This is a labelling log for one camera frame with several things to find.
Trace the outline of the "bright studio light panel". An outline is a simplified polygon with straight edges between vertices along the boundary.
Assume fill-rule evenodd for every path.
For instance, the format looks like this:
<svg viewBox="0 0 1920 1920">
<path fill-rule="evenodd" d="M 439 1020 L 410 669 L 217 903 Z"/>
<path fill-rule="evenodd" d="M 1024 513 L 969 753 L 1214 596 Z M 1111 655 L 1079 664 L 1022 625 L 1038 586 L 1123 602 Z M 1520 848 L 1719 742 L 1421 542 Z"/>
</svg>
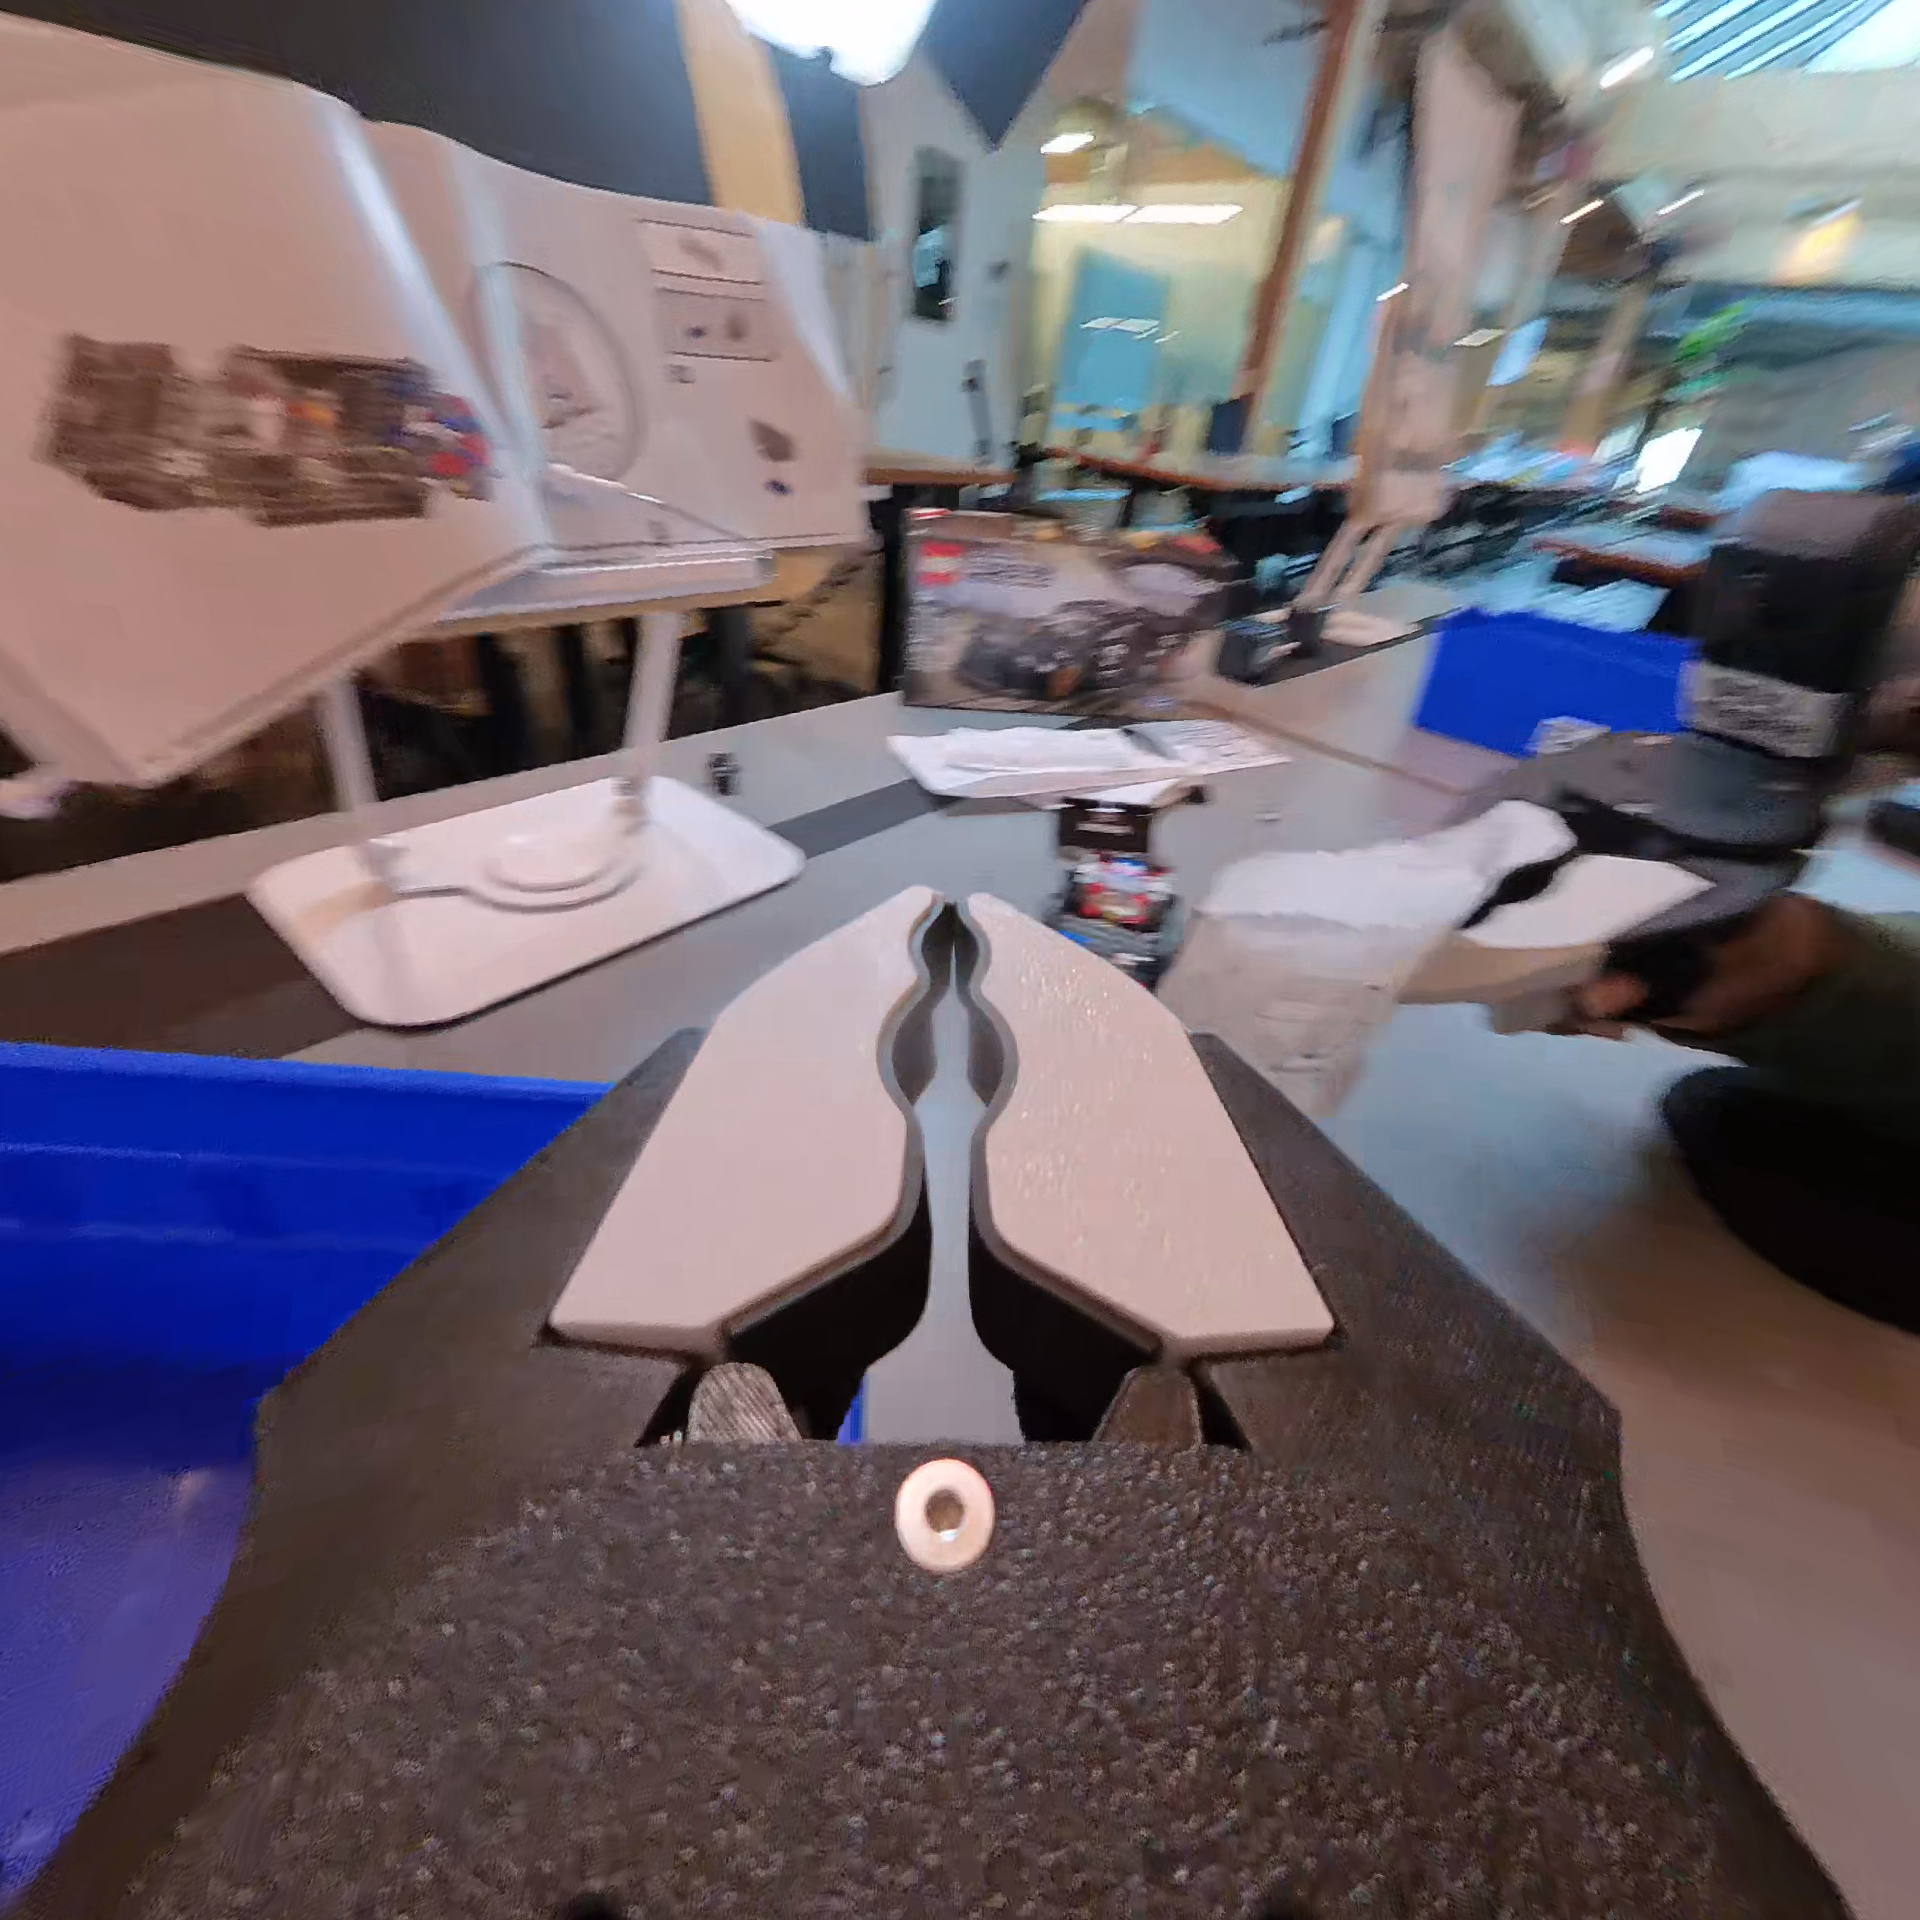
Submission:
<svg viewBox="0 0 1920 1920">
<path fill-rule="evenodd" d="M 899 73 L 935 12 L 935 2 L 731 2 L 746 30 L 798 58 L 826 58 L 855 85 Z"/>
</svg>

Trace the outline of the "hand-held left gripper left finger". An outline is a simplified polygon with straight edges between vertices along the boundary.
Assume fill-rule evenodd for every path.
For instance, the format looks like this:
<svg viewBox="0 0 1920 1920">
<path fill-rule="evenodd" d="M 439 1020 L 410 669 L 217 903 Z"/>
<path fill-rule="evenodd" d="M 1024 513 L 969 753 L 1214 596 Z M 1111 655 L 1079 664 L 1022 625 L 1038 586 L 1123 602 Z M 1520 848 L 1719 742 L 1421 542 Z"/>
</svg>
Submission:
<svg viewBox="0 0 1920 1920">
<path fill-rule="evenodd" d="M 928 936 L 910 883 L 711 1022 L 557 1292 L 552 1337 L 749 1363 L 834 1438 L 928 1299 Z"/>
</svg>

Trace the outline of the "blue storage bin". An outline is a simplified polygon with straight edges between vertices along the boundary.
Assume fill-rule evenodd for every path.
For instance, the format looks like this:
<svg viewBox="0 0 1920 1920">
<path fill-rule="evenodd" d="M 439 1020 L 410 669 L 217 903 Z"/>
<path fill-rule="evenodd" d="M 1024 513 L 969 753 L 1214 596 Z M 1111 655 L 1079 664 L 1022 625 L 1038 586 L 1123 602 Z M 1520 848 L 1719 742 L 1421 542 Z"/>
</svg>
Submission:
<svg viewBox="0 0 1920 1920">
<path fill-rule="evenodd" d="M 1459 608 L 1432 630 L 1410 721 L 1496 755 L 1529 758 L 1550 724 L 1666 736 L 1682 724 L 1699 645 L 1531 614 Z"/>
</svg>

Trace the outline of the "person's right hand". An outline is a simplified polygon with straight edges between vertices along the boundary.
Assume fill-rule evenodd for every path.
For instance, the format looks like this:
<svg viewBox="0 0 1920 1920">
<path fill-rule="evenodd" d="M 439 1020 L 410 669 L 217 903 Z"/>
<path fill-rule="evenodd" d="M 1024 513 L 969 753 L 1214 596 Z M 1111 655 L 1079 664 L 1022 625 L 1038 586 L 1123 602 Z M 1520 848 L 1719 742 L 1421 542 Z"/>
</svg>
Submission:
<svg viewBox="0 0 1920 1920">
<path fill-rule="evenodd" d="M 1548 1025 L 1558 1035 L 1622 1039 L 1631 1029 L 1723 1049 L 1788 1012 L 1845 957 L 1841 913 L 1805 894 L 1776 894 L 1707 929 L 1634 942 L 1574 986 Z"/>
</svg>

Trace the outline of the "lego car model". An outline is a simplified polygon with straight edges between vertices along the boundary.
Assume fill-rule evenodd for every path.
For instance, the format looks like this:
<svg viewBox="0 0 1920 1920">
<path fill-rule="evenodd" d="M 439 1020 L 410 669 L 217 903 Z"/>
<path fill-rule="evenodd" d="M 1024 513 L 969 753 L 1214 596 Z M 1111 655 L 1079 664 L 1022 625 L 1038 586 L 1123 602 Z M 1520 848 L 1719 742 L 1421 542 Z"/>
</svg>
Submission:
<svg viewBox="0 0 1920 1920">
<path fill-rule="evenodd" d="M 1170 867 L 1143 854 L 1068 846 L 1041 924 L 1154 991 L 1187 928 Z"/>
</svg>

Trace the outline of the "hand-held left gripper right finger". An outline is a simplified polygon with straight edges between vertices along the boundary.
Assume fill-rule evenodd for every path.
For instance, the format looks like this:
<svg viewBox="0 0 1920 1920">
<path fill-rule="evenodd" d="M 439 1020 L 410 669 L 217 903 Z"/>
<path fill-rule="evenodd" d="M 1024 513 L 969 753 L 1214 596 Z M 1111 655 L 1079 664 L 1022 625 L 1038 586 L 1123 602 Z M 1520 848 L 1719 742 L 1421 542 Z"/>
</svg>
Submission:
<svg viewBox="0 0 1920 1920">
<path fill-rule="evenodd" d="M 1085 1438 L 1128 1376 L 1314 1354 L 1336 1315 L 1181 1020 L 993 894 L 960 903 L 982 1111 L 972 1327 L 1020 1426 Z"/>
</svg>

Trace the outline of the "white booklet stand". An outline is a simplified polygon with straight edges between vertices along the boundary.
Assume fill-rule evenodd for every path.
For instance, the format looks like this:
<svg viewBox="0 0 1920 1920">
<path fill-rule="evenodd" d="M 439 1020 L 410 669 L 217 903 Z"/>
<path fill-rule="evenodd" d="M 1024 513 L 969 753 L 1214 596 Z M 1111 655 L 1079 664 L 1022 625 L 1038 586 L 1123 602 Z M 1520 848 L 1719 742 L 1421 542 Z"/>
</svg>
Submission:
<svg viewBox="0 0 1920 1920">
<path fill-rule="evenodd" d="M 765 584 L 780 510 L 829 490 L 760 451 L 677 451 L 615 482 L 505 467 L 397 518 L 137 505 L 98 467 L 4 465 L 4 731 L 51 774 L 158 788 L 305 701 L 352 838 L 269 867 L 251 903 L 348 1012 L 421 1028 L 491 1007 L 798 876 L 800 854 L 659 779 L 681 611 Z M 473 621 L 635 611 L 611 774 L 439 826 L 378 828 L 349 678 Z"/>
</svg>

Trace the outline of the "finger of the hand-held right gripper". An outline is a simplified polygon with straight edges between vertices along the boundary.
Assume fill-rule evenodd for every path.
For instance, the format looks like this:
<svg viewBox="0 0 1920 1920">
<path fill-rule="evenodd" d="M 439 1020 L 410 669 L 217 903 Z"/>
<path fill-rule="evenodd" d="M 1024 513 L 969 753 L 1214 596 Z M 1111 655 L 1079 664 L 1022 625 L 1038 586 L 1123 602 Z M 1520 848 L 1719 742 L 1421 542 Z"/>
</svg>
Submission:
<svg viewBox="0 0 1920 1920">
<path fill-rule="evenodd" d="M 1473 926 L 1509 900 L 1526 900 L 1577 851 L 1558 812 L 1502 799 L 1408 846 L 1414 897 L 1437 926 Z"/>
<path fill-rule="evenodd" d="M 1400 987 L 1404 1004 L 1553 1007 L 1605 949 L 1713 881 L 1669 861 L 1567 857 L 1529 897 L 1449 931 Z"/>
</svg>

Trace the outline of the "person's right forearm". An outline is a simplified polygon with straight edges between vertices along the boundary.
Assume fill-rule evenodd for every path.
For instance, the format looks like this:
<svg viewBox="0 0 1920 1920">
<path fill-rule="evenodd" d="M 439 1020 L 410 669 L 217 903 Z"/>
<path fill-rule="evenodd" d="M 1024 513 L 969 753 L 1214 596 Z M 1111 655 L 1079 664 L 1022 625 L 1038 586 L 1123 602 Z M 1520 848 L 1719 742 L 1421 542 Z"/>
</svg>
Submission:
<svg viewBox="0 0 1920 1920">
<path fill-rule="evenodd" d="M 1694 1192 L 1786 1280 L 1918 1332 L 1918 946 L 1913 913 L 1835 908 L 1843 957 L 1660 1115 Z"/>
</svg>

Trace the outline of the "blue plastic bin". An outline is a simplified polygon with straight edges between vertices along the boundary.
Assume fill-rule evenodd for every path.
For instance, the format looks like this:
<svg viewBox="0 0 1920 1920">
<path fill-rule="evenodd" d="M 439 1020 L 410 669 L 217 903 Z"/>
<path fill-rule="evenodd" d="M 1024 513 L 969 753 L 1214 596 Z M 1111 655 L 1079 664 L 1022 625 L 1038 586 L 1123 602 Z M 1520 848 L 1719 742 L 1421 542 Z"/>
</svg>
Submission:
<svg viewBox="0 0 1920 1920">
<path fill-rule="evenodd" d="M 605 1092 L 4 1044 L 6 1908 L 221 1596 L 261 1397 Z"/>
</svg>

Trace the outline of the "lego instruction booklet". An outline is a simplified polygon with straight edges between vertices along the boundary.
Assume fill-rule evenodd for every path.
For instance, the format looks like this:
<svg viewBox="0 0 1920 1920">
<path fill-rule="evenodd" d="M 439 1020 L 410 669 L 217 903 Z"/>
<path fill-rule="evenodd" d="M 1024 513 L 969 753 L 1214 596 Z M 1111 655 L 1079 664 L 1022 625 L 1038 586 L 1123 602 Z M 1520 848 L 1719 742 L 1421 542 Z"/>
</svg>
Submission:
<svg viewBox="0 0 1920 1920">
<path fill-rule="evenodd" d="M 718 204 L 669 4 L 448 81 L 4 12 L 4 737 L 140 788 L 435 628 L 861 540 L 819 238 Z"/>
</svg>

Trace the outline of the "rounded plywood board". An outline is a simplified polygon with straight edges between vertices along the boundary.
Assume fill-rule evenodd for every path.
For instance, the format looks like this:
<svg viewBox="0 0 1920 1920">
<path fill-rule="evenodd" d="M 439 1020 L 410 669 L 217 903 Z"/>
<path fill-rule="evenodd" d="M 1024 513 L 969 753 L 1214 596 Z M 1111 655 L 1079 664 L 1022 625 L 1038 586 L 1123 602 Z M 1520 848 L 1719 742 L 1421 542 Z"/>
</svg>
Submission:
<svg viewBox="0 0 1920 1920">
<path fill-rule="evenodd" d="M 709 201 L 805 227 L 798 143 L 774 47 L 730 2 L 676 2 L 674 10 Z"/>
</svg>

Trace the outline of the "printed white paper bag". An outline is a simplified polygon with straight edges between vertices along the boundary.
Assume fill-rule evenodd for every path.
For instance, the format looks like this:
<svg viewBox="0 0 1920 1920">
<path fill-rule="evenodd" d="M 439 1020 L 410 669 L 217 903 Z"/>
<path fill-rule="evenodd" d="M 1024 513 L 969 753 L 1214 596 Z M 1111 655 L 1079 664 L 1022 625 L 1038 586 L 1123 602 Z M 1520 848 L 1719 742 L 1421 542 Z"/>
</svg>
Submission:
<svg viewBox="0 0 1920 1920">
<path fill-rule="evenodd" d="M 1466 828 L 1249 856 L 1187 911 L 1159 998 L 1192 1035 L 1223 1041 L 1325 1120 L 1404 986 L 1487 889 Z"/>
</svg>

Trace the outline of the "wooden easel sign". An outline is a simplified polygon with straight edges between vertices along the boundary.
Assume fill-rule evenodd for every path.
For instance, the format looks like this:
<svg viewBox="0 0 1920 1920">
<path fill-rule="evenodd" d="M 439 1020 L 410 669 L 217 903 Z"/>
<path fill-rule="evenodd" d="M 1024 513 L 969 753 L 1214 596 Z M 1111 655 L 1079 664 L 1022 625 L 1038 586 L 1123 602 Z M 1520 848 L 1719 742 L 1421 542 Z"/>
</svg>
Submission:
<svg viewBox="0 0 1920 1920">
<path fill-rule="evenodd" d="M 1412 83 L 1412 179 L 1404 286 L 1381 302 L 1348 475 L 1346 515 L 1308 578 L 1316 617 L 1367 587 L 1392 548 L 1448 505 L 1457 339 L 1494 210 L 1509 186 L 1522 103 L 1446 25 L 1426 38 Z"/>
</svg>

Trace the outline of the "lego set box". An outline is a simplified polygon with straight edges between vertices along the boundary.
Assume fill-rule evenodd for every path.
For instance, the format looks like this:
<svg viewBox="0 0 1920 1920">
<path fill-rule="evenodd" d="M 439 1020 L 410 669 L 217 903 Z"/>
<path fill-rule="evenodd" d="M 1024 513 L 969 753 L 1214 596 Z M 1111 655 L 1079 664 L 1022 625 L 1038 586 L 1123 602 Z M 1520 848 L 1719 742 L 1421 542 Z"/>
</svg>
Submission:
<svg viewBox="0 0 1920 1920">
<path fill-rule="evenodd" d="M 918 507 L 902 557 L 907 707 L 1187 718 L 1223 630 L 1253 608 L 1252 574 L 1197 529 Z"/>
</svg>

